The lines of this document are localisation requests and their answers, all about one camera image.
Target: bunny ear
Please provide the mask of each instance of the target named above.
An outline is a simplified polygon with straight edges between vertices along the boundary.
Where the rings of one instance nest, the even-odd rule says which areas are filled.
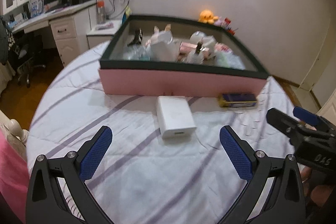
[[[170,31],[170,29],[171,29],[171,25],[170,24],[167,24],[167,26],[166,26],[166,28],[165,28],[165,31],[167,32],[167,31]]]

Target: bottle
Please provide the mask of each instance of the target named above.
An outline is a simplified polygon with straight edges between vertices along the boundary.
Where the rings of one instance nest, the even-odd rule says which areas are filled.
[[[105,3],[103,0],[97,1],[97,23],[104,24],[106,22]]]
[[[198,42],[197,47],[194,51],[191,51],[187,57],[187,63],[191,64],[202,64],[204,60],[204,55],[201,52],[202,43]]]

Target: drawer handle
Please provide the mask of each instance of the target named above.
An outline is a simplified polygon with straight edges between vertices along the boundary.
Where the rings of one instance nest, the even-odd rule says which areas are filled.
[[[57,33],[62,33],[62,32],[66,32],[67,29],[64,29],[64,30],[58,30]]]

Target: orange plush toy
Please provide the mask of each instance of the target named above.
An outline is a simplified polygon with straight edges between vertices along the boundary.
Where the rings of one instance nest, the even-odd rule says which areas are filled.
[[[199,14],[199,22],[213,24],[219,17],[215,17],[210,10],[204,10]]]

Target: pink cloth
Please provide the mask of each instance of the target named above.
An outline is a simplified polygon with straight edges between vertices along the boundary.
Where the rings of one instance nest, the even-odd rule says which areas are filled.
[[[27,163],[0,132],[0,192],[23,223],[26,223],[28,183]]]

